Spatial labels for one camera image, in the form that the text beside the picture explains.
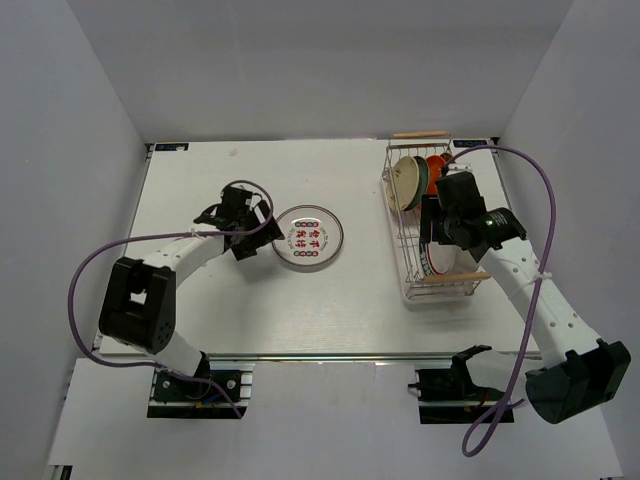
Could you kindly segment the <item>white plate red chinese characters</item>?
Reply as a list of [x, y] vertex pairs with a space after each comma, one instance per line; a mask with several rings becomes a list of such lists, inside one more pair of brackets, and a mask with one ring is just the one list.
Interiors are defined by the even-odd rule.
[[330, 210], [317, 205], [298, 205], [276, 220], [283, 240], [274, 240], [277, 257], [291, 267], [320, 269], [333, 262], [344, 244], [344, 228]]

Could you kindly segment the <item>white plate green red rim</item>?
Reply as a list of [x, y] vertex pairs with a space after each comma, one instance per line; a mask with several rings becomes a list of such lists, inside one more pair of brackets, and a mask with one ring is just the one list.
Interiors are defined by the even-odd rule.
[[420, 244], [420, 262], [426, 276], [452, 273], [456, 255], [457, 249], [452, 245], [440, 245], [436, 242]]

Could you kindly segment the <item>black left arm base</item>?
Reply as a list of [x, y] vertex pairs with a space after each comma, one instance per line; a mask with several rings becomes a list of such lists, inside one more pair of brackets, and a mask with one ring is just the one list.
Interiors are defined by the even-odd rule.
[[148, 403], [149, 419], [239, 420], [249, 406], [253, 363], [211, 359], [209, 378], [219, 388], [179, 379], [166, 369], [156, 369]]

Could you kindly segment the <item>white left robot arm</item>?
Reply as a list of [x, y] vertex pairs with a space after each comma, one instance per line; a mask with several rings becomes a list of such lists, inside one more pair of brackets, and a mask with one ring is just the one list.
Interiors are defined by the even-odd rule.
[[179, 286], [227, 252], [241, 261], [283, 238], [266, 190], [254, 182], [231, 182], [189, 231], [148, 255], [115, 262], [99, 316], [100, 333], [178, 375], [177, 387], [188, 398], [202, 398], [212, 377], [206, 354], [177, 332]]

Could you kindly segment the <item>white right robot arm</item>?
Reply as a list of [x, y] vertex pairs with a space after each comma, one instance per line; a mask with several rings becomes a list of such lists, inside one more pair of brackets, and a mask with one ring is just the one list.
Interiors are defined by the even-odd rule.
[[604, 341], [580, 318], [540, 272], [523, 225], [505, 207], [487, 208], [472, 173], [444, 175], [435, 189], [422, 206], [431, 240], [468, 252], [532, 323], [543, 365], [527, 372], [525, 392], [536, 413], [558, 424], [610, 401], [631, 362], [626, 346]]

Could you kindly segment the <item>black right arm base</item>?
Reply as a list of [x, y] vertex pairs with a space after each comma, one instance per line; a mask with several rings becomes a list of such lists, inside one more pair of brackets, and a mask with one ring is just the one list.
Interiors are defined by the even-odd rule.
[[507, 388], [516, 356], [475, 345], [446, 367], [415, 370], [408, 392], [418, 400], [423, 425], [470, 425], [496, 405]]

